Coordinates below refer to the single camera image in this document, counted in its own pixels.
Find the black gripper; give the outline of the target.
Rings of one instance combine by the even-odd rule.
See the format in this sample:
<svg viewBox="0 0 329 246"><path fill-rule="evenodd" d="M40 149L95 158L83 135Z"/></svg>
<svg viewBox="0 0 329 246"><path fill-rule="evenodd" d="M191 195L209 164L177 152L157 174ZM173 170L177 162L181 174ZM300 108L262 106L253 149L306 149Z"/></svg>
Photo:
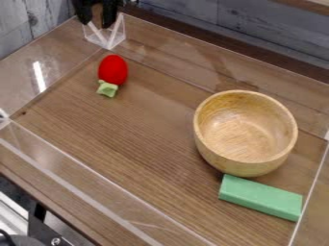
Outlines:
<svg viewBox="0 0 329 246"><path fill-rule="evenodd" d="M76 9L76 15L83 25L92 19L92 5L103 4L102 27L110 28L115 23L118 6L125 5L125 0L71 0Z"/></svg>

